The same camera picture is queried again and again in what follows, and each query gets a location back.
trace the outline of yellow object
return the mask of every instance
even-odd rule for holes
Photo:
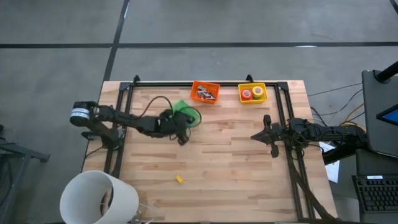
[[[262,97],[262,94],[264,93],[264,90],[262,90],[262,88],[259,86],[253,87],[251,91],[253,93],[254,100],[259,100]]]
[[[176,179],[180,184],[182,184],[183,179],[182,179],[179,175],[176,175],[176,176],[175,176],[175,179]]]
[[[359,105],[357,108],[355,108],[355,109],[346,117],[346,119],[344,120],[344,122],[346,122],[346,121],[348,120],[348,118],[349,118],[355,111],[357,111],[358,109],[360,109],[363,105],[364,105],[364,104],[361,104],[361,105]]]
[[[259,87],[262,90],[261,96],[259,97],[258,100],[243,100],[241,96],[241,92],[244,89],[249,89],[252,90],[253,93],[253,98],[255,97],[255,94],[257,92],[254,92],[254,88]],[[238,90],[239,90],[239,99],[241,100],[242,104],[250,104],[250,103],[263,103],[268,100],[268,95],[267,95],[267,89],[266,85],[264,83],[245,83],[245,84],[239,84],[238,85]]]

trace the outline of small yellow block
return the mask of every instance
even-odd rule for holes
[[[179,175],[176,175],[176,176],[175,176],[175,179],[176,179],[180,184],[182,184],[183,180],[182,180],[182,178],[181,178]]]

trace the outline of wooden tabletop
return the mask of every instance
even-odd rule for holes
[[[312,121],[303,81],[287,81],[294,115]],[[120,82],[104,82],[100,105],[116,106]],[[215,105],[194,102],[187,87],[135,88],[130,112],[141,114],[155,96],[172,103],[185,100],[202,114],[202,123],[192,129],[189,142],[179,146],[169,138],[152,139],[128,128],[120,179],[139,193],[143,220],[155,222],[282,222],[296,221],[289,170],[283,144],[279,157],[271,148],[250,139],[264,126],[262,118],[279,122],[273,88],[267,89],[265,103],[242,105],[237,87],[221,87]],[[284,102],[285,117],[287,109]],[[169,105],[163,99],[153,102],[147,115],[157,115]],[[101,146],[92,141],[88,152]],[[83,171],[103,170],[106,150],[88,157]],[[319,148],[305,150],[305,167],[312,192],[330,214],[336,217],[326,170]],[[183,179],[180,184],[176,175]],[[303,193],[300,193],[306,213]]]

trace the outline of white paper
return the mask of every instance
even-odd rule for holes
[[[383,179],[383,176],[367,176],[368,180],[374,180],[374,179]]]
[[[335,147],[326,144],[324,142],[319,143],[320,147],[322,147],[325,152],[334,149]],[[326,167],[326,173],[328,175],[328,179],[330,181],[333,181],[334,183],[338,182],[338,169],[340,167],[340,161],[334,162],[332,164],[328,164],[325,166]]]

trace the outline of black keyboard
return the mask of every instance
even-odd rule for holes
[[[398,213],[398,175],[353,176],[364,213]]]

